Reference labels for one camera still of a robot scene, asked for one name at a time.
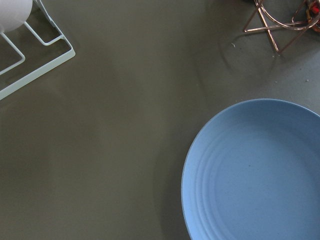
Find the white round object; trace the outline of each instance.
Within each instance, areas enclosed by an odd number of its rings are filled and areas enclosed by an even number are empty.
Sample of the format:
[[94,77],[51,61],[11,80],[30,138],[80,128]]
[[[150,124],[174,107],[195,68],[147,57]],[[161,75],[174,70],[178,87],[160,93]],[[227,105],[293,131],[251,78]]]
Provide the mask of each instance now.
[[32,0],[0,0],[0,33],[20,27],[29,17]]

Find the plate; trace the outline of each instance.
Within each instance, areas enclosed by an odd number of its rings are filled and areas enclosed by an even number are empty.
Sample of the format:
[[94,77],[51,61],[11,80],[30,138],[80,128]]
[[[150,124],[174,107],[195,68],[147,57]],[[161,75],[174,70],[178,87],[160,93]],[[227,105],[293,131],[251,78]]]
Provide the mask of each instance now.
[[320,239],[320,116],[278,99],[228,107],[194,139],[181,199],[193,240]]

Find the blue bowl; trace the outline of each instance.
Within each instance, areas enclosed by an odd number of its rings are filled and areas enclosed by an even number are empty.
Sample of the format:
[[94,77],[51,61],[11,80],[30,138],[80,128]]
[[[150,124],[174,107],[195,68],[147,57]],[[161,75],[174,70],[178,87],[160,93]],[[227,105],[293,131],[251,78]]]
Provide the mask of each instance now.
[[320,116],[277,99],[228,107],[192,143],[181,198],[193,240],[319,240]]

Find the white metal rack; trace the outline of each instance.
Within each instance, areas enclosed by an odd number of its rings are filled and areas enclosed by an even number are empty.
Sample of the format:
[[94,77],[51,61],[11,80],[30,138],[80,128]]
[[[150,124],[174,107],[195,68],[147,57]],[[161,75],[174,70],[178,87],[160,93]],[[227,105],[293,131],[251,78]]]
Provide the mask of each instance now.
[[[69,46],[69,50],[64,52],[63,54],[59,55],[55,59],[45,63],[44,65],[38,67],[37,69],[33,70],[32,72],[26,74],[25,76],[21,77],[20,79],[16,80],[15,82],[9,84],[5,88],[0,90],[0,100],[7,97],[8,95],[12,94],[16,90],[20,89],[21,87],[27,85],[28,83],[32,82],[36,78],[40,77],[41,75],[49,72],[53,68],[59,66],[60,64],[66,62],[67,60],[71,59],[76,55],[74,48],[66,38],[66,36],[62,33],[62,31],[58,28],[58,26],[55,24],[53,19],[49,16],[48,12],[46,11],[43,3],[41,0],[33,0],[33,4],[37,4],[37,6],[40,8],[46,19],[49,21],[49,23],[54,27],[58,33],[59,36],[55,37],[54,39],[50,41],[44,41],[37,32],[27,23],[27,21],[24,22],[24,26],[34,35],[34,37],[43,45],[43,46],[50,46],[57,41],[65,41],[67,45]],[[16,45],[10,40],[10,38],[5,33],[0,33],[0,35],[3,37],[3,39],[14,49],[14,51],[20,56],[20,60],[16,63],[6,67],[5,69],[0,69],[0,77],[4,75],[5,73],[12,71],[17,66],[21,65],[25,60],[26,57],[22,53],[22,51],[16,47]]]

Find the gray table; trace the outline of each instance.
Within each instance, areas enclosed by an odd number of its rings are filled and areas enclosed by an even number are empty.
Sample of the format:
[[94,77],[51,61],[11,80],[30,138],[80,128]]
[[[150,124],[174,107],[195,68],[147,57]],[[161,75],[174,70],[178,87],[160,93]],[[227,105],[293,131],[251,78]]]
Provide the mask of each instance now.
[[1,239],[188,239],[182,168],[211,117],[254,98],[320,113],[320,36],[275,54],[241,32],[251,1],[43,3],[76,56],[0,101]]

